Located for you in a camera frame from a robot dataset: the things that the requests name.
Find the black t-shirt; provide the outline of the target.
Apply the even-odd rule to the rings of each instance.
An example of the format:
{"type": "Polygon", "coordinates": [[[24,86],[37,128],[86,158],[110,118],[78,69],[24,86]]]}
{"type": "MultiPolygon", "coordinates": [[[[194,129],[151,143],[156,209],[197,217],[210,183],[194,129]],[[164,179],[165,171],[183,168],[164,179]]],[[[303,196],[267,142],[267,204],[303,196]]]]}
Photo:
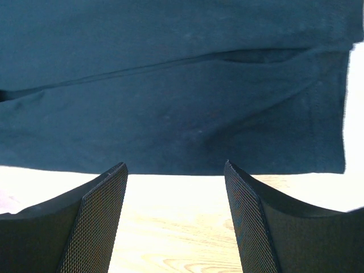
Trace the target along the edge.
{"type": "Polygon", "coordinates": [[[1,164],[343,173],[362,1],[2,1],[1,164]]]}

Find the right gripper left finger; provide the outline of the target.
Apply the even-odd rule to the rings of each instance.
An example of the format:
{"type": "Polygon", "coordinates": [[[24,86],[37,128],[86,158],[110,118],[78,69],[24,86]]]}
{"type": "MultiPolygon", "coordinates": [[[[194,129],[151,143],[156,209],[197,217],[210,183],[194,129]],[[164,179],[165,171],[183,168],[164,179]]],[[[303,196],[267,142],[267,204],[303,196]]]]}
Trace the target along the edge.
{"type": "Polygon", "coordinates": [[[118,163],[62,195],[1,214],[1,272],[108,272],[127,177],[118,163]]]}

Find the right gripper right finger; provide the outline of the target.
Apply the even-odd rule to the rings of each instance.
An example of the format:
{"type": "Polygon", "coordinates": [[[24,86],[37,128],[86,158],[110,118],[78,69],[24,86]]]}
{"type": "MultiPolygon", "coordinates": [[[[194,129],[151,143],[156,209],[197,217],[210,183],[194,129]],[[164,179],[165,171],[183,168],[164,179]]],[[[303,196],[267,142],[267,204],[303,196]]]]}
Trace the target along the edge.
{"type": "Polygon", "coordinates": [[[232,162],[224,175],[243,272],[363,271],[363,209],[308,204],[232,162]]]}

